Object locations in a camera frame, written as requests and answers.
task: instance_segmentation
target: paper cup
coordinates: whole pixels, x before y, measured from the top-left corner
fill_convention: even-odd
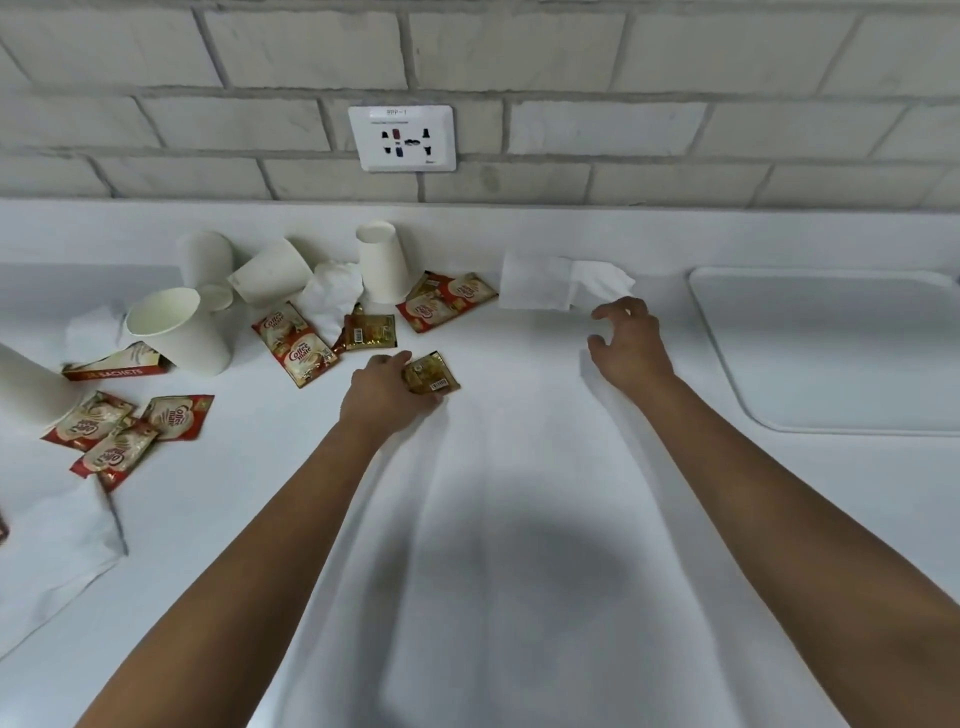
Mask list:
[[[131,307],[125,328],[187,372],[216,376],[230,363],[230,350],[193,288],[152,293]]]
[[[177,260],[183,284],[196,288],[208,311],[233,303],[227,278],[233,273],[233,248],[219,232],[191,232],[177,241]]]
[[[35,436],[80,403],[83,392],[56,372],[0,344],[0,418]]]
[[[402,303],[410,292],[410,271],[396,228],[383,220],[361,225],[356,232],[363,285],[374,303]]]
[[[228,281],[244,301],[263,306],[299,293],[312,276],[300,252],[283,239],[258,253]]]

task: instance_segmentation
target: left hand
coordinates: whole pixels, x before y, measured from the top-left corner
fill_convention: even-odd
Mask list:
[[[433,411],[440,404],[441,396],[415,395],[403,381],[401,372],[411,356],[410,352],[371,356],[364,369],[353,373],[344,403],[340,405],[340,422],[361,427],[385,441],[417,416]]]

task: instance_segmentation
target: hand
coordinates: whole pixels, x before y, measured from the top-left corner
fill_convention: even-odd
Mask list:
[[[340,405],[340,422],[359,426],[382,443],[418,415],[435,409],[440,395],[415,395],[403,381],[400,373],[411,355],[371,356],[366,368],[354,372]]]
[[[593,334],[587,340],[590,357],[604,378],[636,400],[650,386],[674,377],[673,365],[660,339],[660,322],[647,304],[629,296],[598,306],[594,319],[609,319],[613,339],[607,344]]]

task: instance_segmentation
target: crumpled tissue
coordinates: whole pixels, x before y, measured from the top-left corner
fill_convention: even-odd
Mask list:
[[[558,255],[503,257],[500,307],[567,311],[593,309],[629,296],[636,281],[612,263]]]
[[[310,319],[320,338],[332,346],[344,330],[344,316],[362,295],[360,265],[328,261],[314,268],[313,278],[293,299],[293,305]]]
[[[127,553],[100,482],[4,494],[10,536],[0,547],[0,658]]]
[[[66,326],[66,361],[89,364],[117,353],[135,339],[124,331],[126,305],[115,299],[70,319]]]

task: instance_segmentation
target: brick wall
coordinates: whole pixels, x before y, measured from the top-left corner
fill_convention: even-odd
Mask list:
[[[958,208],[960,0],[0,0],[0,194]]]

